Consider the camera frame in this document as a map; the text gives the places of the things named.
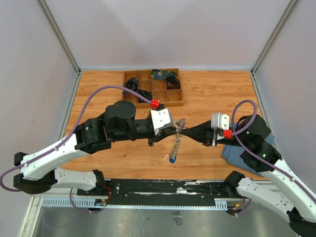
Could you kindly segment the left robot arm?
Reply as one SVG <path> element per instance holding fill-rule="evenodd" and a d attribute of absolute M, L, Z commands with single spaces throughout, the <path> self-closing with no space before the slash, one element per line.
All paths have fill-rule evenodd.
<path fill-rule="evenodd" d="M 135 119 L 136 107 L 121 100 L 107 106 L 97 118 L 80 124 L 73 134 L 34 154 L 16 153 L 15 165 L 20 173 L 13 178 L 13 186 L 22 192 L 35 195 L 53 188 L 74 188 L 101 195 L 106 189 L 102 171 L 78 172 L 60 166 L 76 158 L 108 150 L 117 141 L 147 139 L 155 142 L 175 133 L 173 118 L 163 104 L 150 110 L 145 119 Z"/>

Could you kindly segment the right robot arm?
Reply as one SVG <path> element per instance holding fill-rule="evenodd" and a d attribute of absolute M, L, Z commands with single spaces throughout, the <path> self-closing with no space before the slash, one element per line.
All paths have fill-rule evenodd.
<path fill-rule="evenodd" d="M 228 119 L 228 115 L 217 113 L 210 121 L 183 129 L 180 134 L 204 146 L 242 147 L 244 151 L 240 158 L 243 162 L 268 178 L 281 193 L 261 187 L 237 171 L 225 179 L 224 193 L 231 198 L 237 195 L 249 198 L 282 217 L 297 235 L 314 237 L 316 195 L 294 174 L 276 148 L 266 141 L 271 132 L 266 122 L 259 115 L 254 119 L 244 116 L 237 126 L 233 126 Z"/>

